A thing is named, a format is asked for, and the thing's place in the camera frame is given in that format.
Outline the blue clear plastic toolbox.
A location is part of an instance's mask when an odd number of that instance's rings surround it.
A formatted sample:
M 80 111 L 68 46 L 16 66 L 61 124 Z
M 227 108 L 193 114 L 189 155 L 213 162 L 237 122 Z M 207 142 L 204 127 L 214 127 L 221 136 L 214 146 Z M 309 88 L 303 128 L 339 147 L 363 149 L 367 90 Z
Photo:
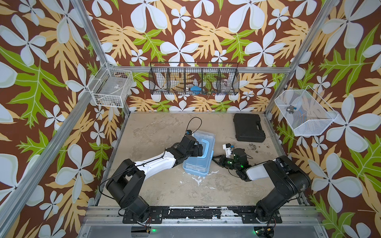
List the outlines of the blue clear plastic toolbox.
M 197 157 L 189 157 L 183 163 L 183 169 L 186 173 L 206 177 L 209 174 L 210 164 L 214 154 L 215 134 L 197 131 L 192 135 L 198 144 L 202 146 L 202 152 L 196 151 Z

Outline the black plastic tool case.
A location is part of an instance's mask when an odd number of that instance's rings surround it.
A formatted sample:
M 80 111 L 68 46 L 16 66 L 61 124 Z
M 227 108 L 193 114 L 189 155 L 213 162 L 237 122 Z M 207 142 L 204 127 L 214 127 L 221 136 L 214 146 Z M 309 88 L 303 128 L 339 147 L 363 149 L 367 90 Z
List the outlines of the black plastic tool case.
M 236 139 L 243 142 L 262 143 L 266 134 L 257 114 L 235 114 L 233 117 Z

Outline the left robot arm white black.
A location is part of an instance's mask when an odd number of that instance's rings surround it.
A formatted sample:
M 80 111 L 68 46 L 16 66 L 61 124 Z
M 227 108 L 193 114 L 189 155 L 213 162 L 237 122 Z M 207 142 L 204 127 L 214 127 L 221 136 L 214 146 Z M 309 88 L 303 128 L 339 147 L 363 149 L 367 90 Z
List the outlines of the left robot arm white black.
M 140 196 L 144 181 L 164 170 L 182 164 L 189 157 L 203 155 L 203 145 L 196 138 L 187 134 L 181 142 L 164 149 L 160 155 L 147 160 L 133 162 L 124 160 L 114 174 L 107 179 L 105 188 L 120 208 L 132 213 L 135 221 L 148 220 L 150 206 Z

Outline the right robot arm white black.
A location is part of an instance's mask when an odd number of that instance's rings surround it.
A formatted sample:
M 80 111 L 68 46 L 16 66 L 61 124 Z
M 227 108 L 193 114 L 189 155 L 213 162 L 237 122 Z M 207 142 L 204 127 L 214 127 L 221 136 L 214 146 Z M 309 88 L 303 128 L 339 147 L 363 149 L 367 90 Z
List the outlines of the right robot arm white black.
M 244 149 L 229 147 L 225 155 L 214 156 L 212 161 L 227 170 L 233 170 L 236 177 L 249 182 L 270 178 L 274 188 L 256 204 L 254 217 L 260 223 L 270 222 L 284 204 L 312 185 L 310 177 L 287 156 L 250 165 L 253 159 Z

